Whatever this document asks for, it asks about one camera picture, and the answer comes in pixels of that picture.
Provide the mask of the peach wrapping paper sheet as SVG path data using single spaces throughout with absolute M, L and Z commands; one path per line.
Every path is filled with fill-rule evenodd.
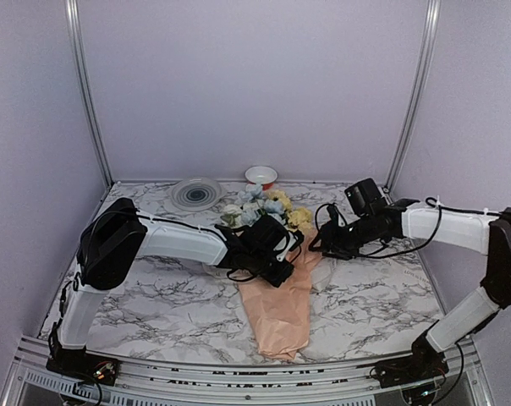
M 308 249 L 315 236 L 314 229 L 305 235 L 299 257 L 288 255 L 294 271 L 280 287 L 260 278 L 239 285 L 258 353 L 268 359 L 292 361 L 310 341 L 311 272 L 321 260 Z

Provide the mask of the white ribbon strip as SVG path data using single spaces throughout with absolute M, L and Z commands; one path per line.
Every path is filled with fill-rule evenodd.
M 330 284 L 332 275 L 335 271 L 336 261 L 328 257 L 322 257 L 315 267 L 311 270 L 311 290 L 322 292 Z M 231 283 L 227 277 L 227 270 L 216 268 L 215 266 L 202 265 L 203 271 L 217 281 Z

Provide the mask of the blue fake flower stem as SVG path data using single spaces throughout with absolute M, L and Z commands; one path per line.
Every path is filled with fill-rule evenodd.
M 273 217 L 285 225 L 292 210 L 291 200 L 280 189 L 264 190 L 261 184 L 248 184 L 237 196 L 239 225 L 251 226 L 263 216 Z

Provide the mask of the white fake rose stem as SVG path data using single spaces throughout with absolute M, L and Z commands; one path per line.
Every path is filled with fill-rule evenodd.
M 229 204 L 223 207 L 220 216 L 222 222 L 229 228 L 240 228 L 245 225 L 244 210 L 241 206 Z

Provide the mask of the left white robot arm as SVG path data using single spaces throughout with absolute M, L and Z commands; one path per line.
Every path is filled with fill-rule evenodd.
M 48 342 L 53 358 L 73 376 L 91 370 L 84 352 L 91 324 L 104 297 L 121 285 L 139 256 L 161 256 L 248 272 L 274 288 L 293 273 L 286 255 L 304 235 L 265 215 L 253 225 L 229 228 L 193 226 L 139 211 L 128 198 L 115 200 L 81 234 L 76 271 L 61 293 L 60 317 Z

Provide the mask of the yellow fake flower stem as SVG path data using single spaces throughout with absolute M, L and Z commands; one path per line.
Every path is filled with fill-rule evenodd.
M 308 233 L 313 229 L 313 213 L 306 207 L 294 207 L 291 199 L 280 189 L 269 189 L 265 192 L 264 211 L 280 218 L 291 231 Z

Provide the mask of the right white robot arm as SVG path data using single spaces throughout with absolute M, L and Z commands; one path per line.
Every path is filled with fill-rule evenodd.
M 363 247 L 409 239 L 418 245 L 404 250 L 404 255 L 442 248 L 444 253 L 477 256 L 484 267 L 476 273 L 481 280 L 472 292 L 413 343 L 412 354 L 404 360 L 409 377 L 424 377 L 436 366 L 438 355 L 511 306 L 511 207 L 502 211 L 454 208 L 434 197 L 389 201 L 371 178 L 350 185 L 344 194 L 355 220 L 347 221 L 335 204 L 327 204 L 328 220 L 317 225 L 310 250 L 344 261 L 383 261 L 395 254 L 368 254 Z

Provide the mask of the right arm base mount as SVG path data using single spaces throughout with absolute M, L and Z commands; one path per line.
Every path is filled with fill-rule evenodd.
M 444 376 L 448 372 L 443 352 L 437 352 L 420 337 L 412 343 L 410 355 L 376 362 L 370 377 L 377 380 L 381 388 L 387 388 Z

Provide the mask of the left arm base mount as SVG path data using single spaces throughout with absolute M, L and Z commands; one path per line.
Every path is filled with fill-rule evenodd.
M 59 343 L 49 343 L 49 359 L 46 368 L 64 376 L 113 386 L 118 376 L 120 361 L 94 355 L 86 349 L 65 349 Z

